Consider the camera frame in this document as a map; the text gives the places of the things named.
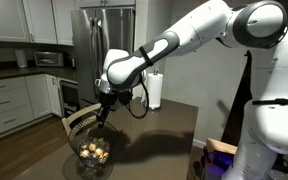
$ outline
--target chair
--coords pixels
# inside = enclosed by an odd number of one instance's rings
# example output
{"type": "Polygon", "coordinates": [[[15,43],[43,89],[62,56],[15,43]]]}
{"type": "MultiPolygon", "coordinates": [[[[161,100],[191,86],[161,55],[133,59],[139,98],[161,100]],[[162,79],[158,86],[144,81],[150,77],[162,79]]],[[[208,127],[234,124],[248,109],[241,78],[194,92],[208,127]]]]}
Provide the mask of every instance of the chair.
{"type": "MultiPolygon", "coordinates": [[[[63,126],[64,126],[64,129],[66,131],[66,134],[69,136],[70,132],[71,132],[71,127],[70,127],[70,124],[75,121],[76,119],[78,119],[79,117],[89,113],[89,112],[92,112],[96,109],[99,109],[101,107],[101,104],[98,103],[98,104],[94,104],[92,106],[88,106],[86,108],[83,108],[77,112],[75,112],[74,114],[70,115],[68,118],[63,118],[62,119],[62,123],[63,123],[63,126]]],[[[93,115],[87,119],[95,119],[96,116],[93,115]]]]}

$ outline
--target cabinet door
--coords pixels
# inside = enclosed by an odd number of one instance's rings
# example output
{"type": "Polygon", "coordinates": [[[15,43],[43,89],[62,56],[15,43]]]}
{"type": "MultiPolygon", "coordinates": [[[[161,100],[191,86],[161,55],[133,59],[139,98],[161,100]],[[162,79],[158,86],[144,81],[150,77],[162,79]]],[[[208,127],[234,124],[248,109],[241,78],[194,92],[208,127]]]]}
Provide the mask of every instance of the cabinet door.
{"type": "Polygon", "coordinates": [[[51,114],[51,104],[45,74],[26,76],[26,85],[31,99],[34,118],[51,114]]]}
{"type": "Polygon", "coordinates": [[[31,41],[57,44],[51,0],[23,0],[31,41]]]}
{"type": "Polygon", "coordinates": [[[57,116],[63,117],[56,77],[46,75],[46,83],[47,83],[47,88],[48,88],[48,94],[50,97],[52,113],[57,116]]]}
{"type": "Polygon", "coordinates": [[[135,0],[104,0],[105,6],[124,6],[124,5],[134,5],[135,0]]]}
{"type": "Polygon", "coordinates": [[[104,0],[75,0],[76,9],[104,5],[104,0]]]}
{"type": "Polygon", "coordinates": [[[75,10],[72,0],[52,0],[58,44],[73,45],[71,11],[75,10]]]}
{"type": "Polygon", "coordinates": [[[21,0],[0,0],[0,41],[29,42],[21,0]]]}

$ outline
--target drawer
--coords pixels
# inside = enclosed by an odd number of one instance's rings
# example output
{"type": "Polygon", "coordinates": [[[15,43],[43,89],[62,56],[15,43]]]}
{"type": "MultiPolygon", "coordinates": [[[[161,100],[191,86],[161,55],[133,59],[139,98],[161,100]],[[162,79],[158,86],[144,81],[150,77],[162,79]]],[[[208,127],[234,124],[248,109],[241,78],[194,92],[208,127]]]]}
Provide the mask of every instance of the drawer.
{"type": "Polygon", "coordinates": [[[0,113],[30,104],[26,88],[0,92],[0,113]]]}
{"type": "Polygon", "coordinates": [[[33,119],[30,105],[0,113],[0,133],[13,129],[33,119]]]}
{"type": "Polygon", "coordinates": [[[0,80],[0,92],[26,87],[24,77],[0,80]]]}

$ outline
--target paper towel roll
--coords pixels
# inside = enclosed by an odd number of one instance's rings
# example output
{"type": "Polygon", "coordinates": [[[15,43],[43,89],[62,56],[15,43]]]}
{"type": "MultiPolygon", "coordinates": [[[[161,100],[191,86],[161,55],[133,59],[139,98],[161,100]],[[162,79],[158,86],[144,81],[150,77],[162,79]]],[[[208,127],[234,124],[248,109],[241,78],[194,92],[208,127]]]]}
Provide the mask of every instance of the paper towel roll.
{"type": "Polygon", "coordinates": [[[25,52],[22,49],[15,49],[15,57],[19,68],[27,67],[25,52]]]}
{"type": "Polygon", "coordinates": [[[160,108],[162,98],[163,74],[149,73],[147,75],[147,91],[150,109],[160,108]]]}

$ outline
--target table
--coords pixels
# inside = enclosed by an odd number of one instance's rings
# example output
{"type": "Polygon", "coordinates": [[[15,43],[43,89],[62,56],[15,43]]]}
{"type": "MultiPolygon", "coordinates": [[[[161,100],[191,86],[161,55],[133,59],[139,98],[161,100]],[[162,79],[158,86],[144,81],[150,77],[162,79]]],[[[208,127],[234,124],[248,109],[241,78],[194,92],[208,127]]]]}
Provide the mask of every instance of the table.
{"type": "MultiPolygon", "coordinates": [[[[128,143],[113,164],[108,179],[186,179],[198,108],[162,99],[162,108],[135,119],[125,107],[107,119],[128,143]]],[[[135,114],[144,112],[139,98],[131,103],[135,114]]],[[[21,179],[79,179],[77,156],[65,144],[17,176],[21,179]]]]}

